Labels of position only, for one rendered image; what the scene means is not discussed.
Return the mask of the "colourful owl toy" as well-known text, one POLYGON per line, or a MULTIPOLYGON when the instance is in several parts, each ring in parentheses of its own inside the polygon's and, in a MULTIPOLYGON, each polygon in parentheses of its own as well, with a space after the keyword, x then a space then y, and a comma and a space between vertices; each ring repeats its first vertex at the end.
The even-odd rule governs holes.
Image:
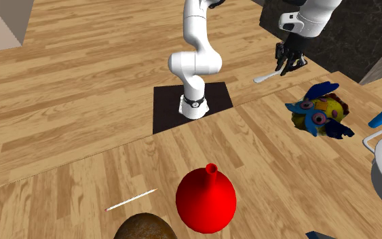
POLYGON ((338 87, 338 83, 329 81, 315 84, 300 101, 286 103, 286 108, 292 112, 294 127, 313 136, 352 137, 353 130, 341 123, 349 114, 349 106, 333 92, 338 87))

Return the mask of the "red round vase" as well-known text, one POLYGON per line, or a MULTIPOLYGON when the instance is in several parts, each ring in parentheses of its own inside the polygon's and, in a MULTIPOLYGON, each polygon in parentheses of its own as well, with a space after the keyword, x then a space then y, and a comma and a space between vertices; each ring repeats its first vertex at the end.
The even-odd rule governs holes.
POLYGON ((187 173, 176 190, 176 209, 181 220, 202 234, 213 234, 226 227, 236 205, 233 184, 213 163, 187 173))

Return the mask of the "dark robot stand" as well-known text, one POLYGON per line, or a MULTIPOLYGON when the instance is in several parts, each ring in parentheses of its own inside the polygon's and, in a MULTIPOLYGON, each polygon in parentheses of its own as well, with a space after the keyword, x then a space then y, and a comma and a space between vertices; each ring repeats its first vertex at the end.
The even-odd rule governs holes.
MULTIPOLYGON (((158 86, 153 91, 153 134, 191 122, 178 112, 183 85, 158 86)), ((225 82, 206 83, 205 93, 209 111, 204 116, 233 107, 225 82)))

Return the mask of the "dark blue flat object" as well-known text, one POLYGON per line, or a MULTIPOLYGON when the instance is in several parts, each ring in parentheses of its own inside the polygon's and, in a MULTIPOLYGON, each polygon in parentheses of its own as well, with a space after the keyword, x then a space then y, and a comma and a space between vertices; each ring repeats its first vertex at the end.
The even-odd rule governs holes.
POLYGON ((326 234, 322 234, 320 232, 316 231, 310 231, 305 234, 308 239, 336 239, 333 238, 332 236, 328 236, 326 234))

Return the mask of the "white spoon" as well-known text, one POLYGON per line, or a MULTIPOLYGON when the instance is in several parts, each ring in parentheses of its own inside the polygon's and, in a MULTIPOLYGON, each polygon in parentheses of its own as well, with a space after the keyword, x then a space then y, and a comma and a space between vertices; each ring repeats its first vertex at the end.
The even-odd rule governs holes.
POLYGON ((267 75, 264 75, 264 76, 255 77, 253 79, 253 82, 256 84, 261 83, 262 81, 265 81, 266 79, 268 79, 270 77, 273 77, 275 75, 279 75, 281 72, 282 72, 282 70, 279 70, 279 71, 274 71, 274 72, 267 74, 267 75))

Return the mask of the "white pencil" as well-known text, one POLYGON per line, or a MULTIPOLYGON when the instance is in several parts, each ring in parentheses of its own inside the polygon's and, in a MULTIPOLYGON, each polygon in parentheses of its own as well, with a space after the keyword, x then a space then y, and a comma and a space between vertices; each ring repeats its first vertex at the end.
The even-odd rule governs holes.
POLYGON ((122 206, 122 205, 124 205, 124 204, 127 204, 127 203, 129 203, 129 202, 132 202, 132 201, 134 201, 134 200, 137 200, 137 199, 139 199, 139 198, 141 198, 141 197, 143 197, 143 196, 146 196, 146 195, 148 195, 148 194, 151 194, 151 193, 153 193, 154 191, 157 191, 157 190, 158 190, 158 188, 151 189, 151 190, 146 191, 146 192, 144 192, 144 193, 141 193, 141 194, 139 194, 139 195, 137 195, 137 196, 134 196, 134 197, 132 197, 132 198, 129 198, 129 199, 123 201, 123 202, 120 202, 120 203, 118 203, 118 204, 115 204, 115 205, 113 205, 113 206, 110 206, 110 207, 104 209, 104 211, 107 212, 107 211, 113 210, 114 208, 117 208, 117 207, 122 206))

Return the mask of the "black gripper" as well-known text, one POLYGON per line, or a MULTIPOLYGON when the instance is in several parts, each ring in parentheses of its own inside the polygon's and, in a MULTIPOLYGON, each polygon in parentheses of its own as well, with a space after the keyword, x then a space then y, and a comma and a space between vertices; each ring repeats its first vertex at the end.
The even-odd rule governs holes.
POLYGON ((280 75, 285 76, 288 72, 307 65, 303 52, 312 40, 312 37, 290 33, 285 42, 277 43, 275 45, 275 59, 277 60, 275 70, 279 71, 281 69, 280 75))

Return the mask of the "brown round object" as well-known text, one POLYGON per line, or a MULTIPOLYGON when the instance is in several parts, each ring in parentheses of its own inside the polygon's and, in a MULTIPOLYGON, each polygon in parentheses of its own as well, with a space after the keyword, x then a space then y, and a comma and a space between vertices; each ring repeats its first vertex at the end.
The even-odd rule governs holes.
POLYGON ((178 239, 178 237, 161 217, 151 213, 138 213, 121 224, 113 239, 178 239))

